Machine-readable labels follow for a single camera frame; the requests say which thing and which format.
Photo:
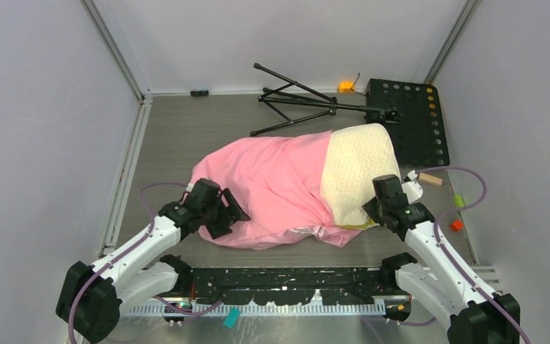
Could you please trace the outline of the pink pillowcase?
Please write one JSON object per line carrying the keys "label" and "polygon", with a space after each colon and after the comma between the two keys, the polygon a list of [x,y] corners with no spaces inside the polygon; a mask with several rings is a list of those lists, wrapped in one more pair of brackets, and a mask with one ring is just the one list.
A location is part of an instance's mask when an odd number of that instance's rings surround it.
{"label": "pink pillowcase", "polygon": [[208,154],[190,181],[207,178],[231,191],[250,219],[214,239],[202,226],[199,236],[222,247],[262,250],[295,244],[306,237],[343,247],[374,221],[338,225],[321,192],[331,131],[297,137],[242,138]]}

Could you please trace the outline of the cream textured pillow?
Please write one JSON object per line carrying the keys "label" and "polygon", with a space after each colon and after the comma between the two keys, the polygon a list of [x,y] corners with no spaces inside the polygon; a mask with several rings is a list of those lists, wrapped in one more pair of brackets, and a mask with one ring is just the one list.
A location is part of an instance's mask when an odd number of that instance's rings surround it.
{"label": "cream textured pillow", "polygon": [[334,224],[343,229],[367,229],[375,223],[363,206],[375,192],[372,179],[400,176],[389,133],[380,124],[366,124],[331,133],[320,185]]}

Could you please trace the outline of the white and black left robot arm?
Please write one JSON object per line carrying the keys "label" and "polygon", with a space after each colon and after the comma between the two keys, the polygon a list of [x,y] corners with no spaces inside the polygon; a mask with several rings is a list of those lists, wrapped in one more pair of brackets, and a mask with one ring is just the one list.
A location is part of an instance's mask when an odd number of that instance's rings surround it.
{"label": "white and black left robot arm", "polygon": [[71,343],[78,335],[90,343],[104,340],[123,313],[150,298],[166,292],[184,296],[193,285],[193,270],[165,250],[199,229],[218,239],[230,234],[235,223],[251,219],[229,188],[207,178],[149,218],[143,230],[115,251],[67,270],[56,314],[66,322]]}

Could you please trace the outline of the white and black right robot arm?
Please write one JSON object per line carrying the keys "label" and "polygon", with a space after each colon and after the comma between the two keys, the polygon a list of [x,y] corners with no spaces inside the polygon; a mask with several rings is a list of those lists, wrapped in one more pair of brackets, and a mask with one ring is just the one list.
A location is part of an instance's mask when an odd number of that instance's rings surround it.
{"label": "white and black right robot arm", "polygon": [[381,262],[384,291],[411,294],[443,326],[449,343],[522,343],[521,308],[510,294],[499,294],[464,262],[445,238],[435,217],[408,192],[417,181],[396,175],[372,181],[375,197],[364,210],[418,254],[429,267],[404,252]]}

